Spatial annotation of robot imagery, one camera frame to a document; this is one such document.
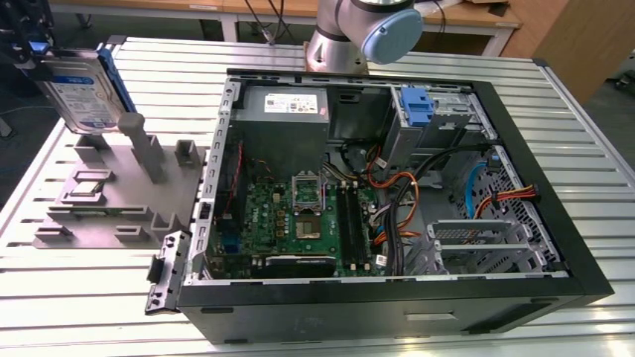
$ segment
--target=floor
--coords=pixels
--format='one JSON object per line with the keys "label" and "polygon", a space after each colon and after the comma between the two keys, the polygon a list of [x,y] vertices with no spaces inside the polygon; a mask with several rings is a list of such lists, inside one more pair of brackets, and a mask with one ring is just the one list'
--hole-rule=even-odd
{"label": "floor", "polygon": [[[73,14],[57,13],[55,20],[58,44],[69,47],[94,48],[114,34],[223,40],[221,24],[211,21],[93,16],[94,26],[83,29]],[[277,24],[270,26],[273,32],[275,27]],[[311,39],[311,26],[294,25],[291,30],[294,36],[283,34],[279,43],[294,44]],[[254,32],[250,24],[242,23],[239,33],[243,42],[263,42],[262,35]],[[21,78],[15,68],[0,67],[0,117],[14,129],[10,138],[0,138],[0,209],[59,118],[34,84],[18,80]],[[635,167],[635,97],[617,91],[613,84],[606,83],[585,109],[632,167]]]}

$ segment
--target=aluminum table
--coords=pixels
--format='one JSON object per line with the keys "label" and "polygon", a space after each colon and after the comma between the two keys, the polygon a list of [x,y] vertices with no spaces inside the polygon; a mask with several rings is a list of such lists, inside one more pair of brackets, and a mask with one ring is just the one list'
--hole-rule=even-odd
{"label": "aluminum table", "polygon": [[[229,67],[305,67],[297,46],[129,38],[111,47],[146,130],[167,145],[179,138],[211,144]],[[183,315],[145,316],[155,250],[31,246],[78,160],[78,136],[61,121],[0,213],[0,355],[632,356],[635,175],[552,70],[529,59],[410,54],[393,65],[372,65],[372,74],[496,85],[616,295],[501,335],[213,346]],[[127,142],[118,134],[107,140]]]}

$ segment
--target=red wire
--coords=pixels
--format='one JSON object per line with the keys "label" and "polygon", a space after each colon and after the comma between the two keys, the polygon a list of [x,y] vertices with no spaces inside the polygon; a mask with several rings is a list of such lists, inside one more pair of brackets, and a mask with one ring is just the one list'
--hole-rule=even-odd
{"label": "red wire", "polygon": [[226,210],[223,211],[223,216],[226,216],[227,212],[230,211],[230,204],[231,200],[235,197],[235,190],[237,190],[237,185],[239,184],[239,175],[241,175],[241,166],[242,166],[242,143],[238,146],[238,166],[237,166],[237,172],[235,172],[235,179],[231,182],[231,191],[230,191],[230,199],[227,200],[227,205],[226,205]]}

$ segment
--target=metal bracket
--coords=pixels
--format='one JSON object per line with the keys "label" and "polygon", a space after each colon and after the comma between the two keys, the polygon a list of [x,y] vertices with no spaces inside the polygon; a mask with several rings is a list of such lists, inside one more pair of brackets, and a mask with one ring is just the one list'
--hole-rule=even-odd
{"label": "metal bracket", "polygon": [[159,255],[153,257],[149,281],[153,283],[146,303],[146,314],[181,313],[177,308],[193,233],[178,231],[163,240]]}

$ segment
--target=wooden desk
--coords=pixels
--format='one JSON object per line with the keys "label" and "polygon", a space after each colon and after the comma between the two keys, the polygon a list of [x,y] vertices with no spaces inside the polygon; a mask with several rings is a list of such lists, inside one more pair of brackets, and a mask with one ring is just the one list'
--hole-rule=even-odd
{"label": "wooden desk", "polygon": [[[278,20],[269,0],[250,0],[250,3],[263,22]],[[274,0],[274,4],[278,6],[279,1]],[[317,23],[318,4],[319,0],[287,0],[285,2],[285,20],[287,23],[314,25]],[[497,57],[510,40],[514,29],[522,26],[522,22],[512,10],[508,10],[504,17],[493,15],[488,10],[489,6],[472,2],[464,2],[444,9],[446,13],[446,32],[490,36],[482,55]],[[223,12],[235,14],[237,22],[254,21],[245,0],[225,0]],[[438,32],[441,23],[441,11],[426,16],[425,32]]]}
{"label": "wooden desk", "polygon": [[53,10],[59,11],[61,6],[87,7],[121,7],[143,10],[195,10],[223,11],[225,0],[50,0]]}
{"label": "wooden desk", "polygon": [[[486,28],[520,28],[524,23],[509,9],[504,17],[493,15],[488,12],[489,6],[484,4],[473,4],[462,2],[456,6],[444,9],[446,12],[448,25],[481,26]],[[425,17],[429,24],[441,24],[441,11]]]}
{"label": "wooden desk", "polygon": [[[263,22],[277,22],[269,0],[250,0],[254,11]],[[319,0],[287,0],[285,20],[290,24],[317,23]],[[239,40],[237,24],[253,22],[254,16],[245,0],[51,0],[53,11],[121,16],[149,16],[181,19],[218,20],[223,24],[223,37],[229,42]],[[497,57],[522,23],[509,10],[498,17],[488,12],[488,6],[464,2],[445,9],[446,32],[490,36],[484,56]],[[437,33],[442,15],[434,13],[425,18],[425,32]]]}

